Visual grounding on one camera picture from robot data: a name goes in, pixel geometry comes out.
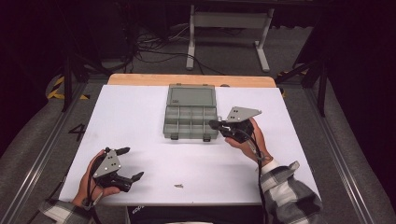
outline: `plaid sleeve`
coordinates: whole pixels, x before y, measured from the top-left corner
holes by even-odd
[[[322,203],[318,195],[294,178],[299,166],[295,161],[262,174],[265,208],[274,223],[326,223],[320,214]]]
[[[40,205],[39,210],[60,223],[86,224],[91,219],[91,214],[85,209],[59,200],[46,200]]]

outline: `hand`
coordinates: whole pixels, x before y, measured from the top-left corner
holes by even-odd
[[[264,140],[264,135],[262,134],[262,130],[260,129],[259,125],[257,124],[256,120],[254,118],[250,118],[250,122],[253,124],[253,128],[254,128],[254,134],[251,136],[253,139],[254,137],[256,137],[256,143],[257,146],[260,149],[260,152],[262,153],[262,157],[265,156],[265,160],[262,161],[262,166],[268,164],[273,157],[270,155],[270,153],[267,150],[267,147],[265,146],[265,140]],[[257,162],[257,157],[254,154],[254,152],[251,150],[248,142],[244,142],[244,143],[238,143],[237,141],[233,140],[231,137],[226,137],[225,138],[225,142],[227,142],[228,144],[230,144],[230,146],[232,147],[236,147],[242,150],[242,152],[249,158],[251,158],[252,160],[254,160],[255,162]]]
[[[81,181],[79,182],[79,188],[78,188],[78,193],[76,197],[73,199],[72,204],[78,207],[82,207],[82,201],[86,198],[88,198],[87,195],[87,187],[88,187],[88,181],[89,181],[89,175],[90,175],[90,170],[93,165],[93,162],[95,159],[102,154],[104,154],[105,151],[101,150],[90,162],[88,165],[87,171],[85,172],[84,176],[81,178]],[[102,188],[100,186],[96,186],[95,181],[93,178],[91,178],[91,189],[90,192],[92,192],[92,198],[91,200],[95,201],[99,195],[103,192],[102,198],[112,195],[112,194],[118,194],[120,193],[120,190],[116,187],[109,187],[109,188]]]

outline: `white metal frame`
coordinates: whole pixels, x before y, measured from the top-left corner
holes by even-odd
[[[262,29],[262,38],[260,41],[255,41],[255,46],[262,65],[262,71],[269,72],[270,67],[262,47],[264,46],[264,41],[267,37],[273,14],[273,8],[269,9],[267,13],[196,12],[194,5],[192,5],[190,15],[190,43],[188,50],[188,54],[191,57],[187,58],[187,70],[192,70],[194,67],[195,27],[224,27]]]

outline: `person's left hand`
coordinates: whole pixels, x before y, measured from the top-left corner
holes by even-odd
[[[82,207],[82,201],[86,198],[88,198],[87,195],[87,187],[88,187],[88,181],[89,181],[89,175],[90,175],[90,170],[93,165],[93,162],[95,159],[102,154],[104,154],[105,151],[101,150],[90,162],[88,165],[87,171],[85,172],[84,176],[81,178],[81,181],[79,182],[79,188],[78,188],[78,193],[76,197],[73,199],[72,204],[78,207]],[[99,195],[103,192],[102,198],[112,195],[112,194],[118,194],[120,193],[120,190],[116,187],[109,187],[109,188],[102,188],[100,186],[96,186],[95,181],[93,178],[91,178],[91,189],[90,192],[92,192],[92,201],[95,201]]]

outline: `white tabletop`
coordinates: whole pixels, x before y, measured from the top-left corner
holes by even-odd
[[[71,201],[89,161],[105,147],[130,147],[119,156],[119,175],[145,172],[131,190],[104,198],[108,205],[261,204],[257,164],[230,147],[219,134],[202,140],[163,137],[167,86],[103,87],[60,200]],[[255,117],[270,153],[284,165],[298,161],[295,176],[315,193],[318,188],[277,88],[216,88],[218,115],[232,106],[260,109]]]

